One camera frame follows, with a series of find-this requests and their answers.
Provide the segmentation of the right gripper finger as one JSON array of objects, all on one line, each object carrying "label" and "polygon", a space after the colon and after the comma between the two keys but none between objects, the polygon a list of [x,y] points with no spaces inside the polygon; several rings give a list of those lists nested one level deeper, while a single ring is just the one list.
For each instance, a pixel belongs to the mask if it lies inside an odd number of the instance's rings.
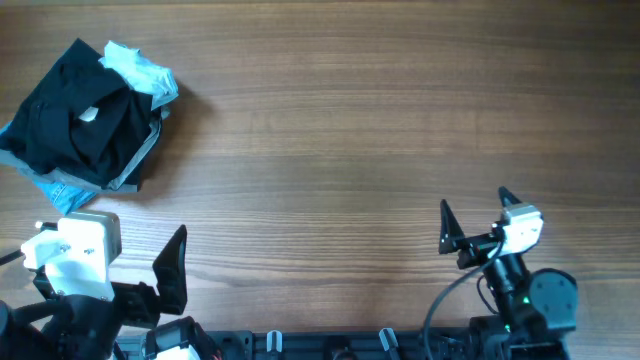
[{"label": "right gripper finger", "polygon": [[498,196],[499,200],[503,207],[509,207],[517,204],[521,204],[522,201],[516,197],[509,189],[505,186],[501,186],[498,188]]},{"label": "right gripper finger", "polygon": [[448,202],[440,202],[441,230],[438,251],[441,255],[459,251],[466,238]]}]

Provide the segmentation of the black polo shirt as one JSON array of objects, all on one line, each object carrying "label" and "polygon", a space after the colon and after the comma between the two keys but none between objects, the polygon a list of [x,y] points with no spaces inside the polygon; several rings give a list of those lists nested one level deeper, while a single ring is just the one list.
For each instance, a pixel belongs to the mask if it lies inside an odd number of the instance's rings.
[{"label": "black polo shirt", "polygon": [[1,150],[41,173],[59,166],[116,177],[151,132],[152,96],[130,88],[99,58],[75,40],[2,131]]}]

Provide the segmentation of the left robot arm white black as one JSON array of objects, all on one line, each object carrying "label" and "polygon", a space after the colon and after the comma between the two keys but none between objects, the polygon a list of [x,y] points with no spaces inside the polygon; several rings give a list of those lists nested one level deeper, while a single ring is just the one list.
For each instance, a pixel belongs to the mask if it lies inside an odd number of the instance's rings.
[{"label": "left robot arm white black", "polygon": [[162,314],[182,315],[188,300],[185,272],[187,229],[180,226],[153,262],[155,288],[115,283],[111,301],[84,295],[47,295],[40,303],[1,304],[3,359],[108,359],[125,357],[116,345],[122,326],[146,328],[146,359],[170,358],[172,349],[194,350],[200,359],[224,353],[191,317],[159,326]]}]

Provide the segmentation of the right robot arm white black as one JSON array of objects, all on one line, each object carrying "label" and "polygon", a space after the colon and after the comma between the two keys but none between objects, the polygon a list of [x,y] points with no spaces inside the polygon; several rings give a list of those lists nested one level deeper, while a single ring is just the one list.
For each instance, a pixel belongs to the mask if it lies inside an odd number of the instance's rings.
[{"label": "right robot arm white black", "polygon": [[[565,338],[576,330],[578,285],[570,274],[544,268],[527,269],[523,255],[538,243],[544,217],[506,187],[498,189],[499,219],[487,233],[464,234],[446,200],[440,202],[438,251],[458,256],[467,273],[449,285],[431,305],[423,339],[429,359],[567,359]],[[485,281],[493,298],[491,314],[469,320],[467,328],[448,334],[434,329],[435,310],[467,279]]]}]

